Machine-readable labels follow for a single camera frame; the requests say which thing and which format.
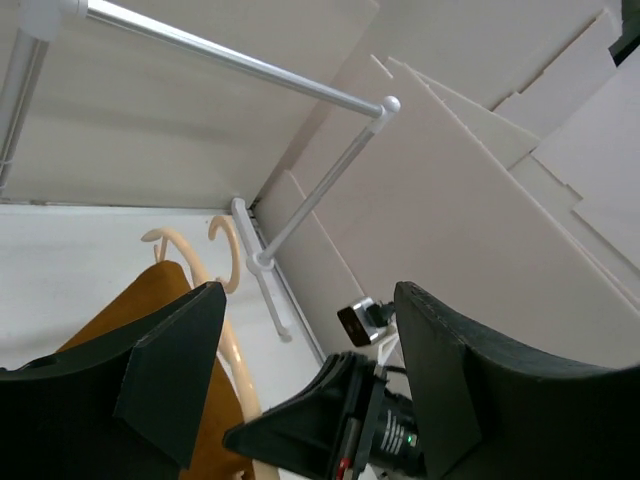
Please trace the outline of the beige wooden clothes hanger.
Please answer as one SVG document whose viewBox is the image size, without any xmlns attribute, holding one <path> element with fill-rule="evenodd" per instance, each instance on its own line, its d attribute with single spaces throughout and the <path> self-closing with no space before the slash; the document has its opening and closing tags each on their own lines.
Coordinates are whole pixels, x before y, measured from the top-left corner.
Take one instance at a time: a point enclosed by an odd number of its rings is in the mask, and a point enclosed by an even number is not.
<svg viewBox="0 0 640 480">
<path fill-rule="evenodd" d="M 230 217 L 215 216 L 208 229 L 208 238 L 213 241 L 222 231 L 231 250 L 231 275 L 228 279 L 218 277 L 227 295 L 235 292 L 240 283 L 240 246 Z M 190 243 L 177 230 L 160 227 L 149 230 L 143 242 L 156 242 L 156 263 L 165 260 L 168 244 L 172 244 L 186 261 L 194 287 L 213 281 L 204 263 Z M 224 325 L 218 345 L 217 361 L 211 377 L 207 403 L 203 410 L 200 430 L 196 441 L 191 466 L 183 470 L 180 479 L 281 479 L 276 467 L 257 460 L 250 460 L 225 449 L 222 445 L 224 433 L 239 423 L 257 418 L 262 409 L 254 386 L 253 377 L 244 359 L 229 315 L 225 314 Z M 231 370 L 231 380 L 223 368 Z"/>
</svg>

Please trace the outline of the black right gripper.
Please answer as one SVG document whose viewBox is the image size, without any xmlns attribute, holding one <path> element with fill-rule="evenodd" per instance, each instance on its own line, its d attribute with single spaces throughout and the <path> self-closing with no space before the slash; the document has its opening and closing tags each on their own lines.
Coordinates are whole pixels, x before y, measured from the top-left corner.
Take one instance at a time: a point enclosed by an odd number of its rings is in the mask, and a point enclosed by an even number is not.
<svg viewBox="0 0 640 480">
<path fill-rule="evenodd" d="M 387 388 L 390 373 L 354 352 L 330 355 L 298 394 L 226 431 L 223 446 L 309 479 L 344 477 L 366 465 L 407 476 L 425 474 L 410 399 Z"/>
</svg>

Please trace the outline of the brown trousers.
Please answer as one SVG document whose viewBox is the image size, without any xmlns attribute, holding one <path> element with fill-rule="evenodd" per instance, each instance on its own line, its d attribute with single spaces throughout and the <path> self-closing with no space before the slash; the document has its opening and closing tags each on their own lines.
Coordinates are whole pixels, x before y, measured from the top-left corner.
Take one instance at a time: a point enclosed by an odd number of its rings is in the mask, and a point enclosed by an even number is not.
<svg viewBox="0 0 640 480">
<path fill-rule="evenodd" d="M 65 351 L 123 327 L 177 300 L 192 289 L 183 268 L 173 261 L 161 261 L 142 272 L 122 293 L 67 340 Z M 188 469 L 182 479 L 253 479 L 250 459 L 225 449 L 222 439 L 227 429 L 243 420 L 232 382 L 216 361 L 211 372 L 207 401 Z"/>
</svg>

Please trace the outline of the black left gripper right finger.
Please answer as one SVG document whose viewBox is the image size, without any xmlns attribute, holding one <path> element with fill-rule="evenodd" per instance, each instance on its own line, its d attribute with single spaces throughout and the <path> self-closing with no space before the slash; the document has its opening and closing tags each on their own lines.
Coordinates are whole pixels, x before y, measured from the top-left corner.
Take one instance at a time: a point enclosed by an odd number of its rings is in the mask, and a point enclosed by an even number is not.
<svg viewBox="0 0 640 480">
<path fill-rule="evenodd" d="M 639 369 L 543 352 L 411 282 L 394 291 L 431 479 L 635 479 Z"/>
</svg>

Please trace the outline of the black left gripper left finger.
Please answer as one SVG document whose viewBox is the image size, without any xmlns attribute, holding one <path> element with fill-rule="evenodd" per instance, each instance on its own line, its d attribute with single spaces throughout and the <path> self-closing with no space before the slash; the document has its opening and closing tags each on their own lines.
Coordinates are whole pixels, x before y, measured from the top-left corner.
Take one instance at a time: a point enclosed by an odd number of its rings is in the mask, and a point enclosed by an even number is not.
<svg viewBox="0 0 640 480">
<path fill-rule="evenodd" d="M 176 479 L 226 309 L 205 283 L 126 326 L 1 372 L 4 479 Z"/>
</svg>

